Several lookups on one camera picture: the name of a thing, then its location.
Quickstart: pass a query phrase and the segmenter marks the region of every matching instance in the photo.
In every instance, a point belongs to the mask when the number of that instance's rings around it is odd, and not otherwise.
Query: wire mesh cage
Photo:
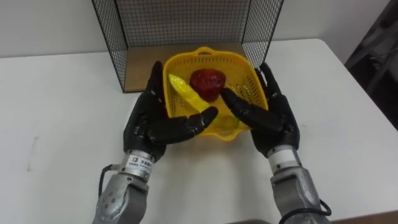
[[[130,92],[140,90],[128,88],[126,79],[142,75],[128,68],[139,66],[129,61],[142,47],[237,43],[258,67],[265,61],[284,0],[92,1],[120,86]]]

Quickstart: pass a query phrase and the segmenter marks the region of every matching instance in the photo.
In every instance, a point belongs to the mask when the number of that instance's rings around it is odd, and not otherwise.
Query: black cable
[[[319,215],[324,215],[324,216],[330,216],[331,215],[331,209],[330,207],[322,200],[320,200],[321,205],[323,206],[323,208],[325,208],[326,211],[323,210],[319,210],[316,208],[300,208],[300,209],[296,209],[293,210],[291,212],[288,212],[286,215],[284,215],[280,221],[279,224],[284,224],[286,222],[286,220],[288,220],[290,217],[300,214],[300,213],[316,213]]]
[[[106,166],[106,167],[104,167],[104,168],[102,169],[101,176],[99,177],[98,197],[100,197],[101,194],[102,194],[102,184],[103,184],[103,182],[104,182],[105,173],[106,173],[107,171],[111,170],[111,168],[112,168],[112,164],[111,164],[111,165],[108,165],[108,166]]]

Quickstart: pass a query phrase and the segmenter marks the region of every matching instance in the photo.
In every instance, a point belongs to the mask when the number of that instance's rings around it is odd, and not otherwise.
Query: red fruit
[[[207,102],[217,100],[225,86],[225,75],[219,70],[204,68],[194,71],[189,85]]]

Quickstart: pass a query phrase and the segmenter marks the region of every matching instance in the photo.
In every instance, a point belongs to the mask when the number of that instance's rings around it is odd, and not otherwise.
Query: silver robotic arm
[[[304,168],[293,146],[277,146],[269,151],[274,200],[282,219],[279,223],[329,224],[327,204],[319,199],[309,171]]]
[[[254,145],[268,158],[274,199],[282,216],[279,223],[329,224],[326,216],[331,215],[331,210],[320,200],[309,171],[297,155],[300,132],[289,102],[268,65],[263,63],[260,69],[256,72],[268,96],[268,111],[244,101],[227,88],[221,96],[232,114],[252,128]]]
[[[146,152],[131,150],[126,153],[104,192],[100,193],[93,224],[141,222],[146,211],[149,180],[154,157]]]
[[[166,145],[186,141],[201,133],[216,118],[211,106],[202,113],[168,118],[162,90],[162,64],[156,62],[146,90],[134,105],[123,132],[123,161],[103,169],[93,224],[138,224],[146,211],[147,185],[152,166]],[[104,173],[117,170],[102,192]]]

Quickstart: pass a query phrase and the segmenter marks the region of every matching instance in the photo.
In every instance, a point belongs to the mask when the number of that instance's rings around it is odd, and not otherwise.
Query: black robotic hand
[[[137,99],[124,129],[124,152],[137,149],[151,154],[158,161],[167,144],[193,138],[207,128],[217,114],[217,108],[211,106],[188,118],[168,118],[164,105],[162,63],[156,62],[146,90]]]
[[[298,149],[300,132],[289,102],[281,93],[268,65],[263,63],[260,70],[256,70],[256,73],[267,96],[268,111],[249,104],[228,88],[221,92],[221,97],[231,112],[252,128],[254,145],[265,157],[271,149],[277,146],[290,145]]]

